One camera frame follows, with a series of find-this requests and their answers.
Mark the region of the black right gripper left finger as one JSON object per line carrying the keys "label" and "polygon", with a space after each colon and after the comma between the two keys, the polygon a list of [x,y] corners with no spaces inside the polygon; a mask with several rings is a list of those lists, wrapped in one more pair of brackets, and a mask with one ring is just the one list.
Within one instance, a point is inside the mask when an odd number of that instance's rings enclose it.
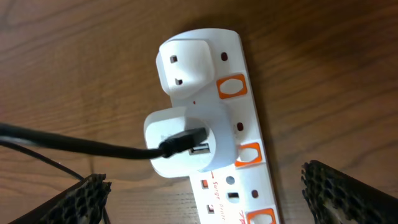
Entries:
{"label": "black right gripper left finger", "polygon": [[111,182],[91,174],[11,224],[110,224],[105,209]]}

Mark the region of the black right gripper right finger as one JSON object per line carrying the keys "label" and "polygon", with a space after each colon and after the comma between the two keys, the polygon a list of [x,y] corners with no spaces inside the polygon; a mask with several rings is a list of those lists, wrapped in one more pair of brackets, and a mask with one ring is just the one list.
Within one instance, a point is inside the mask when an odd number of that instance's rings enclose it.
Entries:
{"label": "black right gripper right finger", "polygon": [[302,194],[322,223],[397,223],[397,199],[320,161],[304,163]]}

